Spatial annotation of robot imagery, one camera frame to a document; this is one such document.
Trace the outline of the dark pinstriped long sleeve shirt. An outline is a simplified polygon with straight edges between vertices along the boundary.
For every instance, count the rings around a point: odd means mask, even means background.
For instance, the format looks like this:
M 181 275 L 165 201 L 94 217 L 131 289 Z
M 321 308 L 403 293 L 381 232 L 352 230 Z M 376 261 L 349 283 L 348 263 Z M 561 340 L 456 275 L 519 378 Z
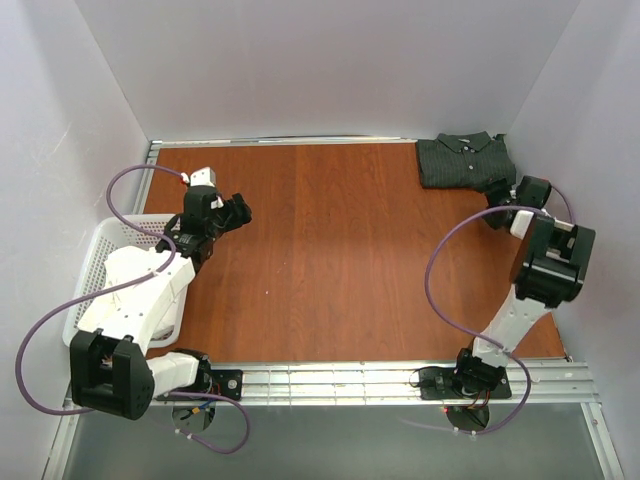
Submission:
M 419 139 L 415 144 L 420 184 L 425 189 L 472 189 L 484 192 L 496 182 L 516 183 L 504 134 L 486 131 Z

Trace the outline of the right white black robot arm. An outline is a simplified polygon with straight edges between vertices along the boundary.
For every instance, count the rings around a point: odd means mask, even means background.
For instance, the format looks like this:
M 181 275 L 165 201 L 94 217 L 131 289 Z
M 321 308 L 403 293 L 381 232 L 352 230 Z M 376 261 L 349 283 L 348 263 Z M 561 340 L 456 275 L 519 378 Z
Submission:
M 495 180 L 481 189 L 494 211 L 486 223 L 505 229 L 521 244 L 512 265 L 509 292 L 492 321 L 461 350 L 452 386 L 469 397 L 489 393 L 506 381 L 509 355 L 542 317 L 573 301 L 584 286 L 596 232 L 543 211 L 549 181 L 525 176 L 517 186 Z

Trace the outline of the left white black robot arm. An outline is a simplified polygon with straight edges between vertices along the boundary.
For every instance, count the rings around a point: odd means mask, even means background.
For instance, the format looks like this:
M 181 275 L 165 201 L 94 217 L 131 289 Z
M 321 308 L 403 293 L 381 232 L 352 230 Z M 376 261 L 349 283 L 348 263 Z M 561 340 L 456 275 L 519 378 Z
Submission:
M 91 302 L 69 345 L 77 405 L 137 420 L 158 396 L 209 392 L 206 354 L 178 349 L 153 359 L 146 355 L 161 323 L 179 312 L 216 241 L 251 220 L 241 194 L 223 199 L 213 187 L 190 187 L 182 213 L 157 234 L 155 246 L 122 247 L 107 257 L 106 277 L 116 284 Z

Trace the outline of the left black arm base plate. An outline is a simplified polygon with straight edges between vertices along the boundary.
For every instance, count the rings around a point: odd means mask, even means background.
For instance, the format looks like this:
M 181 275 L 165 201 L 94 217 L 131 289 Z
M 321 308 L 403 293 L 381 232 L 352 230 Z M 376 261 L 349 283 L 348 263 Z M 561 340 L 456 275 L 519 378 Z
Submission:
M 206 393 L 240 401 L 243 391 L 244 372 L 240 369 L 214 369 L 208 374 Z

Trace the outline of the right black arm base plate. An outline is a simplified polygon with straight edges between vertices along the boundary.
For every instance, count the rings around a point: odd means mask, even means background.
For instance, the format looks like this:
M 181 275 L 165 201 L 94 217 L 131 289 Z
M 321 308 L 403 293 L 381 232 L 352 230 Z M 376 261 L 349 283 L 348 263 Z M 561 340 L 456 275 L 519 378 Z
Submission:
M 506 375 L 500 380 L 458 373 L 453 367 L 427 366 L 415 370 L 409 385 L 420 391 L 422 400 L 449 399 L 510 399 L 512 391 Z

